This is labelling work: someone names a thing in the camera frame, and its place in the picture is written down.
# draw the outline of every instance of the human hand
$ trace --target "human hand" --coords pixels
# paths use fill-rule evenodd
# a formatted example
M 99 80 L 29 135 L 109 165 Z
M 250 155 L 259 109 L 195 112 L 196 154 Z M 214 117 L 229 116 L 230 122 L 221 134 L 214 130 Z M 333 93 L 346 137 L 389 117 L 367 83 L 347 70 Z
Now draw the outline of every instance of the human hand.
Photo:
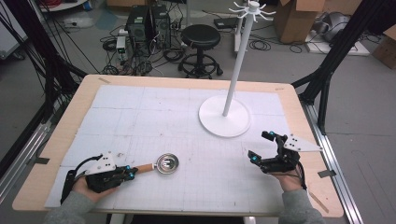
M 285 173 L 276 172 L 269 175 L 273 175 L 277 180 L 279 180 L 280 186 L 285 192 L 303 188 L 301 186 L 301 179 L 297 175 L 296 170 L 288 171 Z
M 73 186 L 73 191 L 85 195 L 94 203 L 99 202 L 102 198 L 105 198 L 107 195 L 116 191 L 117 188 L 108 189 L 100 193 L 96 193 L 95 191 L 88 188 L 87 180 L 84 177 L 79 178 L 75 185 Z

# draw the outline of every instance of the cable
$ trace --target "cable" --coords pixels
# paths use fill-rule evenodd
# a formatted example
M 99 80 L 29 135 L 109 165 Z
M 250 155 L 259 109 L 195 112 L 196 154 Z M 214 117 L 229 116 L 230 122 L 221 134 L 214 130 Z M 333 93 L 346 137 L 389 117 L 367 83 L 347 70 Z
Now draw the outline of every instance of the cable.
M 178 60 L 182 59 L 184 56 L 184 50 L 180 49 L 168 49 L 163 52 L 163 57 L 166 59 L 166 61 L 170 63 L 177 62 Z

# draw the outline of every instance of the black bracket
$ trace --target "black bracket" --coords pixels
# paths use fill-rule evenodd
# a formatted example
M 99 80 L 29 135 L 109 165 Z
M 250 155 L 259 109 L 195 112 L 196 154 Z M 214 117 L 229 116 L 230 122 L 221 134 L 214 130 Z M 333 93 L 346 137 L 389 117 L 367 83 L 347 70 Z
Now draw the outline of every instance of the black bracket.
M 318 127 L 322 134 L 326 134 L 325 119 L 332 75 L 387 1 L 388 0 L 363 0 L 349 23 L 346 25 L 344 31 L 340 34 L 339 38 L 336 39 L 332 49 L 323 60 L 320 67 L 314 73 L 291 83 L 294 88 L 309 83 L 304 92 L 299 95 L 300 101 L 307 105 L 313 105 L 315 98 L 321 92 Z

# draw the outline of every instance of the stool legs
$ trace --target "stool legs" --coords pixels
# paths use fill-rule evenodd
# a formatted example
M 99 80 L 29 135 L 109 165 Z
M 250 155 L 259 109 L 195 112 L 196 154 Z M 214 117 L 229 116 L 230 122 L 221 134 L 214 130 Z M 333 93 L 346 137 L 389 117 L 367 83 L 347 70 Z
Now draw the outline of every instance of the stool legs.
M 196 57 L 196 63 L 188 62 L 188 59 L 191 57 Z M 204 63 L 204 58 L 209 59 L 210 63 Z M 209 71 L 206 70 L 207 67 L 212 66 L 213 68 Z M 184 71 L 187 73 L 186 77 L 195 76 L 195 77 L 209 77 L 212 79 L 211 74 L 214 71 L 217 71 L 218 76 L 222 75 L 222 70 L 219 67 L 219 64 L 215 61 L 214 58 L 209 55 L 204 54 L 202 49 L 198 49 L 196 54 L 191 54 L 185 57 L 181 63 L 178 65 L 178 71 Z

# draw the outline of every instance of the desktop computer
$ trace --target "desktop computer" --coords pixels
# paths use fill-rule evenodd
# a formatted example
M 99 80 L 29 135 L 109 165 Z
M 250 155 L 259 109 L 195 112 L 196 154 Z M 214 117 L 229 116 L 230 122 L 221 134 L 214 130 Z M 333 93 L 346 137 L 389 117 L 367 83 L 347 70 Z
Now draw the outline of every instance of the desktop computer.
M 153 37 L 148 6 L 132 6 L 125 25 L 131 42 L 149 42 Z
M 162 49 L 171 48 L 171 30 L 170 17 L 166 5 L 157 5 L 151 7 L 154 35 L 156 36 L 157 45 Z

